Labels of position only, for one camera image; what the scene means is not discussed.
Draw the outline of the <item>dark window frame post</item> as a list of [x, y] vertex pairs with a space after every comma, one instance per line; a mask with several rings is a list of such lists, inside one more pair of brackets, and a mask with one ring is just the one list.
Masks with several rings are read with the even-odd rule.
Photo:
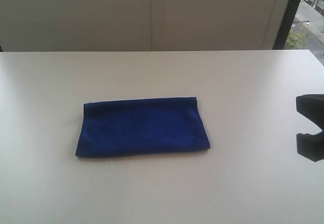
[[276, 39], [274, 42], [274, 46], [273, 46], [274, 50], [282, 50], [284, 48], [300, 1], [301, 0], [289, 0], [288, 1], [283, 19], [281, 21], [279, 31], [277, 33], [277, 36], [276, 36]]

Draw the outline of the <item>blue terry towel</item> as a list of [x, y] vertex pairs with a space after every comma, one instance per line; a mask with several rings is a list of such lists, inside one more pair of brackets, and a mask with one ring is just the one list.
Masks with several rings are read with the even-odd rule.
[[115, 158], [208, 149], [197, 99], [174, 97], [84, 104], [75, 155]]

